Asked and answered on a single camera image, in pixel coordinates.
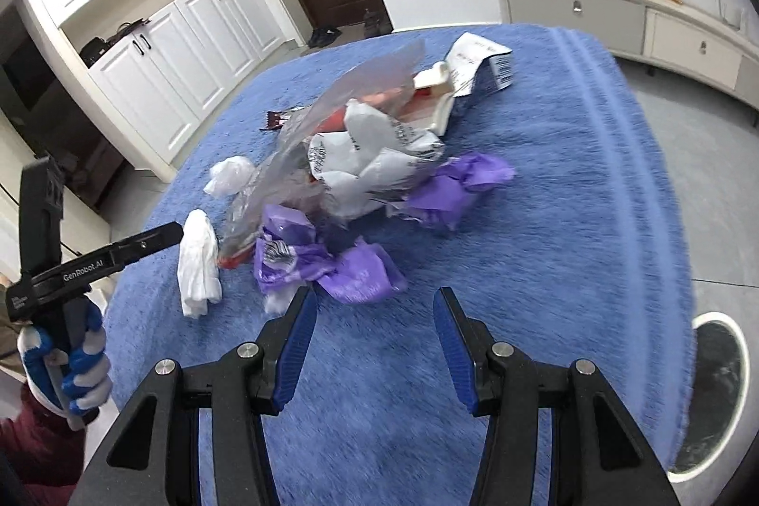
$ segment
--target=transparent plastic bag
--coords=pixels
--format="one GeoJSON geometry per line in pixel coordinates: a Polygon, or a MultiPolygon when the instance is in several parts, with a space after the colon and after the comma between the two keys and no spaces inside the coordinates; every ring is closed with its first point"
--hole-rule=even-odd
{"type": "Polygon", "coordinates": [[[283,204],[307,216],[320,213],[324,186],[310,175],[306,154],[309,138],[350,99],[391,94],[383,98],[388,114],[396,114],[414,95],[415,67],[424,58],[418,39],[391,54],[357,65],[335,80],[312,105],[293,113],[282,128],[276,151],[259,166],[256,178],[234,198],[222,228],[219,265],[238,267],[250,257],[265,204],[283,204]]]}

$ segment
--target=lower cabinet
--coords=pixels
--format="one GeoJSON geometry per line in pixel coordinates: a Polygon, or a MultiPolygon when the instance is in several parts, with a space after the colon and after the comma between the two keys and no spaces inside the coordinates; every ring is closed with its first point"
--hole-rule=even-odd
{"type": "Polygon", "coordinates": [[[285,40],[263,0],[176,0],[121,39],[90,75],[167,162],[285,40]]]}
{"type": "Polygon", "coordinates": [[[150,52],[128,35],[90,68],[90,75],[137,133],[172,161],[200,120],[150,52]]]}

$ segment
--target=barcode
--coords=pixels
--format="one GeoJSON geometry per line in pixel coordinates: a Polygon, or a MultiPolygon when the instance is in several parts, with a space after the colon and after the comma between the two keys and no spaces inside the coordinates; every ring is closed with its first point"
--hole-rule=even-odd
{"type": "Polygon", "coordinates": [[[496,79],[498,89],[506,88],[511,84],[511,56],[508,54],[499,54],[491,56],[492,76],[496,79]]]}

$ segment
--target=gray drawer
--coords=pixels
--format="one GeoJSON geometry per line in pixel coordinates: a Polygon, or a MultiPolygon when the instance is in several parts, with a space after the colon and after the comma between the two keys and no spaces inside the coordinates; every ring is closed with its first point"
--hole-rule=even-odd
{"type": "Polygon", "coordinates": [[[577,28],[612,52],[643,53],[646,8],[624,0],[509,0],[511,22],[577,28]]]}

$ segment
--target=glove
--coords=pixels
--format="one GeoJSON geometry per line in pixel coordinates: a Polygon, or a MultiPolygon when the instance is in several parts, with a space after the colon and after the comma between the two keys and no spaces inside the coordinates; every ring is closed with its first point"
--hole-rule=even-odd
{"type": "Polygon", "coordinates": [[[108,400],[113,388],[108,377],[111,362],[104,351],[105,329],[97,305],[90,303],[86,320],[82,347],[72,350],[69,355],[53,349],[52,339],[43,328],[25,326],[18,335],[18,353],[32,395],[44,408],[59,416],[67,416],[67,413],[52,387],[46,363],[68,363],[71,372],[63,378],[62,389],[70,400],[68,411],[72,414],[81,416],[100,407],[108,400]]]}

